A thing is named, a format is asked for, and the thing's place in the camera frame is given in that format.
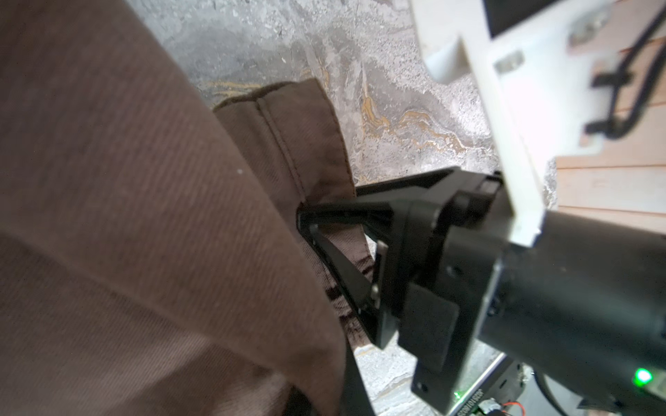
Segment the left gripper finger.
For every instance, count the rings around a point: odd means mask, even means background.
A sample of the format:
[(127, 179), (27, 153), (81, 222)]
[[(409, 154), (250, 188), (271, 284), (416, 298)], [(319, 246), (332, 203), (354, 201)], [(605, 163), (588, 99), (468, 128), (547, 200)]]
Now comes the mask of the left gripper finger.
[(348, 339), (345, 339), (345, 341), (345, 371), (340, 414), (344, 416), (375, 416), (350, 341)]

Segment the brown trousers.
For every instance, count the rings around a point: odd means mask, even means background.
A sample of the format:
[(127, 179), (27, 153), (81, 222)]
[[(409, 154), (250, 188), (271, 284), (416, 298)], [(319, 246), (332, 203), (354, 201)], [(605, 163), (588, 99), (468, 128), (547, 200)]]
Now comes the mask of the brown trousers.
[(127, 3), (4, 1), (2, 414), (341, 415), (296, 212), (354, 193), (317, 79), (210, 109)]

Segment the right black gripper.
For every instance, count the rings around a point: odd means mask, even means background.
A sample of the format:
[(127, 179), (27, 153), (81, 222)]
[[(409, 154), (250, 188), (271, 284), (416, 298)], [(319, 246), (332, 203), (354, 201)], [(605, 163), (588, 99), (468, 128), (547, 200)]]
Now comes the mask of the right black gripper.
[(301, 207), (298, 231), (368, 341), (396, 336), (417, 360), (414, 393), (446, 412), (500, 280), (513, 215), (503, 177), (449, 167), (356, 193)]

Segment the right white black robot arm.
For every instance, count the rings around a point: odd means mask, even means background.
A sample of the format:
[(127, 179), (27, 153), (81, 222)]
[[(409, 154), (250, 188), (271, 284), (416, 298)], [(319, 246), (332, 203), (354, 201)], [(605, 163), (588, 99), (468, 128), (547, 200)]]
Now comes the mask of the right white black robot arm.
[(297, 227), (435, 409), (479, 340), (611, 412), (664, 414), (664, 235), (550, 211), (522, 247), (511, 217), (501, 176), (449, 168), (303, 207)]

